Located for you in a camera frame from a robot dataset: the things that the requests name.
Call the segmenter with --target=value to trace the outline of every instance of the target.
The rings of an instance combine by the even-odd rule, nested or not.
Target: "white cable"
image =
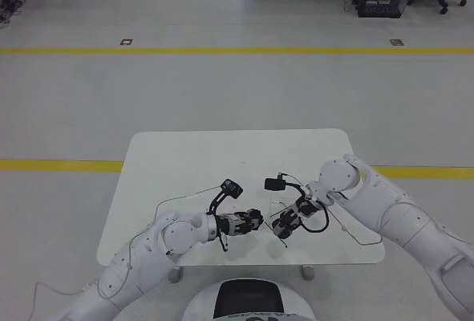
[[[300,186],[305,186],[303,183],[301,183],[300,180],[298,180],[294,175],[290,175],[290,174],[285,174],[285,173],[282,173],[283,176],[288,176],[288,177],[292,177],[293,179],[295,179],[295,181],[297,183],[299,183]]]
[[[372,243],[361,243],[351,232],[349,232],[349,230],[347,229],[347,226],[343,225],[340,220],[337,219],[337,217],[333,214],[333,212],[330,210],[329,207],[327,207],[327,210],[330,212],[331,216],[339,223],[339,225],[342,227],[342,231],[346,232],[347,234],[349,234],[355,241],[356,243],[358,243],[360,246],[373,246],[373,245],[376,245],[376,244],[379,244],[383,241],[383,236],[381,234],[379,234],[379,236],[381,237],[379,239],[379,241],[377,242],[372,242]]]
[[[30,317],[28,318],[28,321],[31,321],[31,318],[34,317],[34,313],[35,313],[35,304],[37,302],[37,289],[38,289],[38,286],[39,285],[42,285],[44,287],[46,287],[49,291],[52,291],[52,292],[55,292],[57,295],[79,295],[80,293],[84,292],[86,288],[88,288],[93,282],[90,282],[89,284],[87,284],[86,286],[83,287],[83,289],[81,291],[77,291],[77,292],[72,292],[72,293],[67,293],[67,292],[62,292],[62,291],[58,291],[54,288],[52,288],[51,286],[48,286],[46,283],[44,282],[36,282],[35,283],[35,289],[34,289],[34,299],[33,299],[33,302],[31,304],[31,313],[30,313]]]
[[[168,202],[168,201],[174,201],[174,200],[178,200],[178,199],[181,199],[181,198],[187,198],[187,197],[194,197],[196,196],[197,194],[201,194],[201,193],[204,193],[204,192],[208,192],[209,190],[212,190],[212,189],[217,189],[219,188],[220,186],[215,186],[215,187],[212,187],[212,188],[209,188],[209,189],[203,189],[197,193],[194,193],[193,195],[187,195],[187,196],[181,196],[181,197],[174,197],[174,198],[169,198],[167,200],[164,200],[164,201],[161,201],[160,203],[158,203],[158,205],[156,206],[156,209],[155,209],[155,217],[153,218],[153,222],[152,224],[155,224],[155,220],[156,220],[156,214],[158,213],[158,208],[160,207],[160,205],[164,204],[165,202]],[[96,290],[98,291],[98,295],[101,299],[105,299],[105,300],[109,300],[109,299],[112,299],[114,298],[116,295],[118,295],[121,290],[124,288],[124,285],[126,284],[126,281],[128,280],[128,276],[130,275],[130,270],[132,269],[132,243],[133,243],[133,240],[135,240],[136,238],[138,238],[140,235],[144,234],[146,231],[148,231],[150,229],[150,227],[148,226],[145,230],[143,230],[142,232],[138,233],[137,235],[135,235],[129,242],[128,244],[128,263],[127,263],[127,267],[128,267],[128,270],[126,271],[126,275],[124,276],[124,280],[123,280],[123,283],[121,284],[120,288],[113,294],[113,295],[110,295],[110,296],[105,296],[104,294],[101,293],[101,290],[99,288],[99,278],[95,278],[93,281],[89,282],[86,286],[84,286],[82,288],[82,290],[80,291],[76,291],[76,292],[72,292],[72,293],[67,293],[67,292],[62,292],[62,291],[58,291],[54,288],[52,288],[51,286],[48,286],[46,283],[44,282],[36,282],[35,283],[35,290],[34,290],[34,298],[33,298],[33,302],[31,304],[32,308],[31,308],[31,313],[30,313],[30,317],[28,318],[28,321],[31,321],[31,319],[34,317],[34,313],[35,313],[35,306],[37,304],[37,288],[38,288],[38,285],[42,285],[44,287],[46,287],[48,290],[50,291],[53,291],[55,292],[56,294],[58,295],[79,295],[80,293],[84,292],[86,289],[89,288],[90,285],[92,284],[95,284],[96,285]]]
[[[156,208],[155,208],[155,217],[153,218],[152,224],[155,224],[156,214],[158,213],[158,208],[160,207],[160,205],[162,205],[162,204],[164,204],[164,203],[166,203],[166,202],[168,202],[168,201],[179,200],[179,199],[181,199],[181,198],[187,198],[187,197],[194,197],[194,196],[196,196],[196,195],[198,195],[198,194],[201,194],[201,193],[204,193],[204,192],[208,192],[208,191],[210,191],[210,190],[212,190],[212,189],[218,189],[219,187],[220,187],[220,186],[214,186],[214,187],[211,187],[211,188],[209,188],[209,189],[203,189],[202,191],[199,191],[199,192],[194,193],[194,194],[192,194],[192,195],[185,195],[185,196],[173,197],[173,198],[169,198],[169,199],[167,199],[167,200],[161,201],[160,203],[158,203],[158,205],[157,205]]]

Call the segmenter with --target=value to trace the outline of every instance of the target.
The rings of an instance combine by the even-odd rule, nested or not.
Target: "black device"
[[[221,184],[221,191],[210,203],[206,214],[213,215],[217,223],[217,236],[224,252],[227,252],[225,244],[222,241],[222,234],[225,235],[243,235],[258,230],[263,223],[263,216],[257,209],[249,209],[247,212],[235,212],[217,214],[217,208],[227,196],[233,199],[239,198],[244,190],[236,182],[226,178]]]
[[[360,18],[400,18],[408,0],[353,0]]]
[[[286,174],[284,173],[279,173],[277,178],[266,178],[265,189],[270,191],[280,191],[285,190],[286,186],[290,186],[295,188],[301,196],[292,205],[287,206],[282,210],[279,214],[279,218],[272,222],[272,230],[274,234],[276,234],[280,239],[286,239],[289,238],[299,226],[302,226],[302,228],[309,233],[321,233],[325,231],[330,224],[327,208],[320,201],[307,199],[306,193],[302,190],[301,186],[284,180],[283,176],[285,175]],[[326,215],[326,225],[320,230],[311,230],[307,228],[302,222],[300,215],[310,217],[319,210],[323,210]]]

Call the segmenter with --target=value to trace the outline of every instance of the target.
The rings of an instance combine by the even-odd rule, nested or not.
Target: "equipment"
[[[307,186],[300,182],[289,183],[284,176],[292,177],[280,173],[277,178],[265,180],[265,188],[283,190],[289,186],[301,197],[282,210],[273,222],[273,232],[278,237],[288,238],[299,226],[309,233],[322,233],[329,225],[328,208],[336,203],[378,233],[381,240],[384,236],[402,246],[427,271],[445,306],[458,319],[474,321],[474,244],[448,232],[401,188],[353,155],[326,162],[320,168],[318,180]],[[97,283],[94,282],[97,286],[92,283],[86,286],[78,300],[51,320],[112,320],[129,303],[165,278],[197,242],[205,243],[219,237],[223,244],[223,235],[256,230],[262,222],[257,210],[215,214],[226,196],[237,198],[241,194],[240,186],[231,181],[225,181],[221,188],[208,215],[186,216],[174,211],[161,215],[115,255]],[[326,215],[326,227],[320,230],[306,228],[303,221],[319,210]],[[334,215],[333,218],[360,245],[375,244],[362,244]],[[275,283],[260,282],[237,279],[205,289],[188,305],[183,321],[314,319],[306,301],[293,291],[284,291]]]
[[[381,237],[402,246],[427,271],[445,306],[460,320],[474,320],[474,244],[434,221],[399,186],[347,154],[343,159],[326,162],[318,181],[296,188],[302,190],[304,202],[312,207],[326,209],[336,203]],[[353,197],[342,193],[353,189],[357,189]],[[274,229],[280,238],[313,215],[299,209],[300,201],[280,214],[280,229]]]

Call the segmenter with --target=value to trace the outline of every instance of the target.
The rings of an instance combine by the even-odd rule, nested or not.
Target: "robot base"
[[[308,302],[291,289],[259,278],[234,278],[199,292],[181,321],[213,320],[245,312],[282,312],[315,320]]]

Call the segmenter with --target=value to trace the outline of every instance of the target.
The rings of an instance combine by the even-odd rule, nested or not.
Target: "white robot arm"
[[[216,214],[225,197],[237,198],[242,193],[241,187],[231,180],[226,180],[221,188],[207,213],[162,213],[115,254],[103,274],[86,286],[72,304],[48,320],[113,320],[127,305],[166,278],[196,243],[219,238],[226,251],[223,236],[258,230],[263,217],[256,209]]]
[[[284,189],[289,183],[282,175],[267,179],[265,188]],[[305,217],[337,203],[367,228],[403,247],[427,271],[445,306],[458,319],[474,321],[474,245],[431,219],[399,186],[358,157],[345,155],[326,162],[318,181],[297,187],[302,197],[273,223],[278,237],[288,238]],[[342,193],[353,189],[353,197]]]

